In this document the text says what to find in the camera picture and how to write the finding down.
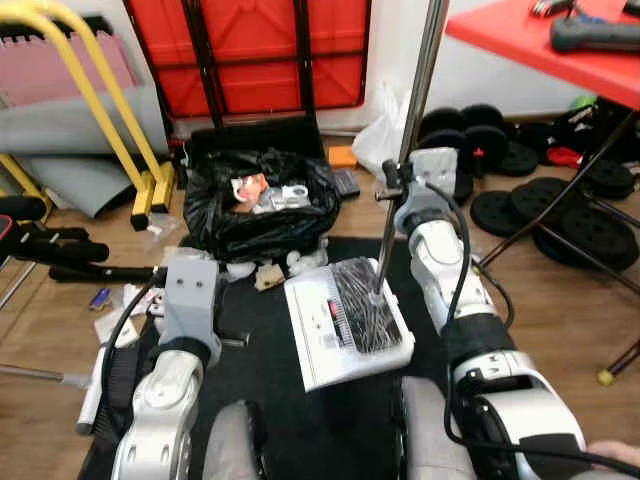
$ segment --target pink mat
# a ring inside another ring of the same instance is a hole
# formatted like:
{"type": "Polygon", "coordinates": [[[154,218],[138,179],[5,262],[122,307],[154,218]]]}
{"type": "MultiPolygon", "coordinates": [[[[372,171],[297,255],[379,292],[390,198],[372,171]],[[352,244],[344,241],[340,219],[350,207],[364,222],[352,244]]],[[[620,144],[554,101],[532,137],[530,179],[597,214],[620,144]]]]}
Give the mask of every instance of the pink mat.
{"type": "MultiPolygon", "coordinates": [[[[127,65],[122,40],[104,32],[98,32],[97,39],[120,87],[135,86],[137,82],[127,65]]],[[[82,40],[72,34],[69,41],[94,88],[99,92],[105,90],[82,40]]],[[[9,108],[80,95],[55,46],[35,36],[17,42],[3,39],[0,72],[0,101],[9,108]]]]}

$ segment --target yellow cap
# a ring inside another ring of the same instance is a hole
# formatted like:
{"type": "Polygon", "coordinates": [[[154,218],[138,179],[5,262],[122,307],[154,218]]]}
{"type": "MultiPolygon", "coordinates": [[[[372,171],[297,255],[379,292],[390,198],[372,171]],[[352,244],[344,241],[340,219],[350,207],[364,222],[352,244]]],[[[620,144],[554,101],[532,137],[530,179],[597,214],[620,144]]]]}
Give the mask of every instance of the yellow cap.
{"type": "Polygon", "coordinates": [[[600,382],[605,387],[608,387],[613,383],[616,379],[609,370],[600,370],[598,372],[598,382],[600,382]]]}

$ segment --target white plastic bag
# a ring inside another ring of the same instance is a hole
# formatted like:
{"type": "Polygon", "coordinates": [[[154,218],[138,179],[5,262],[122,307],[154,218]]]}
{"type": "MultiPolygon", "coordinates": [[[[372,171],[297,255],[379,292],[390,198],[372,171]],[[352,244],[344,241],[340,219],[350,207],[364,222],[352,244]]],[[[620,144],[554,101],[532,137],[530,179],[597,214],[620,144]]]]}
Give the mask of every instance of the white plastic bag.
{"type": "Polygon", "coordinates": [[[360,165],[384,181],[382,163],[389,159],[397,162],[400,155],[409,95],[404,96],[402,105],[398,107],[393,90],[383,82],[376,90],[374,102],[380,117],[356,135],[351,150],[360,165]]]}

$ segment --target red object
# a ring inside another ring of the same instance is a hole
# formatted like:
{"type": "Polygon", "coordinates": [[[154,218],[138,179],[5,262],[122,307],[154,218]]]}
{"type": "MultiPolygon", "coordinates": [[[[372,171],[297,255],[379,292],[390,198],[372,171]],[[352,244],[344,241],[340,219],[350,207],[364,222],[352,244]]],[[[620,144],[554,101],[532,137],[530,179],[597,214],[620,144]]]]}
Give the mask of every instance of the red object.
{"type": "MultiPolygon", "coordinates": [[[[591,16],[611,22],[640,20],[622,13],[624,0],[580,0],[591,16]]],[[[640,110],[640,55],[619,52],[556,53],[551,23],[557,17],[534,18],[530,0],[500,0],[449,19],[452,37],[589,89],[602,97],[640,110]]]]}
{"type": "MultiPolygon", "coordinates": [[[[181,0],[128,0],[170,113],[207,115],[181,0]]],[[[200,0],[225,114],[302,109],[291,0],[200,0]]],[[[309,0],[317,108],[364,100],[371,0],[309,0]]]]}
{"type": "Polygon", "coordinates": [[[580,168],[582,154],[567,147],[551,147],[547,149],[547,158],[553,165],[580,168]]]}

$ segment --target white wall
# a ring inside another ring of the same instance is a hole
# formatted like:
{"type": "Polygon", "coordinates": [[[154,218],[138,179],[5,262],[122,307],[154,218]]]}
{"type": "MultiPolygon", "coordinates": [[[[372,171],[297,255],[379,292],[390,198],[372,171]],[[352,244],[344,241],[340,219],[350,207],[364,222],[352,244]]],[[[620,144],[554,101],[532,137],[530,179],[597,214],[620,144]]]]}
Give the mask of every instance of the white wall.
{"type": "MultiPolygon", "coordinates": [[[[15,0],[0,0],[6,3],[15,0]]],[[[140,46],[121,0],[58,0],[81,15],[99,13],[124,40],[136,75],[151,82],[140,46]]],[[[493,0],[451,0],[450,14],[493,0]]],[[[372,121],[373,92],[387,82],[400,96],[411,88],[424,19],[425,0],[373,0],[365,103],[360,108],[322,111],[321,128],[354,128],[372,121]]],[[[474,102],[498,106],[505,114],[561,111],[579,94],[576,87],[453,38],[442,41],[427,110],[474,102]]]]}

